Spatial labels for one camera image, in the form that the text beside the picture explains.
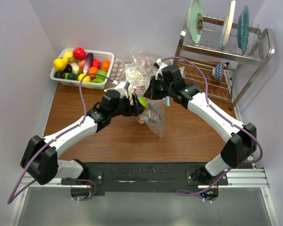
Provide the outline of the clear bag orange zipper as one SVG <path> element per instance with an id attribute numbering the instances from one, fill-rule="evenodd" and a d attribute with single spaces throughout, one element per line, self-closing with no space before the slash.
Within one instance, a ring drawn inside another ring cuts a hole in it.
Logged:
<path id="1" fill-rule="evenodd" d="M 162 138 L 165 134 L 166 123 L 165 100 L 145 98 L 143 96 L 145 91 L 146 89 L 143 86 L 129 87 L 129 94 L 135 93 L 141 104 L 145 107 L 143 113 L 139 115 L 138 122 L 140 124 L 146 124 L 154 134 Z"/>

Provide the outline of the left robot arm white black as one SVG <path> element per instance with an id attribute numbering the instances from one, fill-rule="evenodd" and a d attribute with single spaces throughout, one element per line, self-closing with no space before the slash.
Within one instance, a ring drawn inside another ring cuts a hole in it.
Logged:
<path id="1" fill-rule="evenodd" d="M 21 160 L 21 167 L 40 185 L 54 178 L 72 178 L 78 185 L 83 185 L 88 180 L 87 167 L 79 160 L 60 160 L 62 153 L 108 126 L 112 118 L 119 115 L 139 116 L 145 106 L 142 98 L 136 94 L 126 97 L 110 90 L 75 123 L 44 138 L 38 135 L 32 137 Z"/>

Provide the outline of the grey toy fish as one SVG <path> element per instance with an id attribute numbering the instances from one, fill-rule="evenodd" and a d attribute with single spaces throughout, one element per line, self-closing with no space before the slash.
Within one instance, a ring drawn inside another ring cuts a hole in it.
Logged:
<path id="1" fill-rule="evenodd" d="M 163 107 L 160 104 L 149 103 L 141 115 L 141 121 L 162 123 L 165 120 Z"/>

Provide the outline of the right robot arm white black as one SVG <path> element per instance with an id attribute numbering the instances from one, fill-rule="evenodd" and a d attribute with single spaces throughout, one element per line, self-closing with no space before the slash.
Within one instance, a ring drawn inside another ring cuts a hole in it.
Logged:
<path id="1" fill-rule="evenodd" d="M 206 165 L 197 169 L 192 177 L 211 185 L 217 176 L 228 168 L 236 168 L 255 150 L 256 127 L 232 118 L 206 97 L 195 84 L 185 83 L 180 69 L 175 65 L 160 66 L 156 76 L 151 77 L 144 97 L 160 100 L 171 97 L 185 109 L 197 114 L 225 141 L 221 153 Z"/>

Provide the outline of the purple eggplant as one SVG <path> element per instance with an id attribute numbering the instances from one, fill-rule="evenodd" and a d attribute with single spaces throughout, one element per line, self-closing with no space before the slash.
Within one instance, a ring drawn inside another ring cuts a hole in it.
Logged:
<path id="1" fill-rule="evenodd" d="M 85 58 L 85 61 L 84 61 L 84 67 L 83 67 L 83 73 L 84 74 L 88 73 L 89 68 L 92 66 L 93 59 L 94 59 L 93 53 L 88 53 L 86 55 L 86 58 Z"/>

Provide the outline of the green apple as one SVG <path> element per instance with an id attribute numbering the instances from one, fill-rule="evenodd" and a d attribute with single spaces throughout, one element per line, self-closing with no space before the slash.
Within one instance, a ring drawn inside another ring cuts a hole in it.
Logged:
<path id="1" fill-rule="evenodd" d="M 144 99 L 143 97 L 138 97 L 138 101 L 144 108 L 147 107 L 147 100 L 146 99 Z"/>

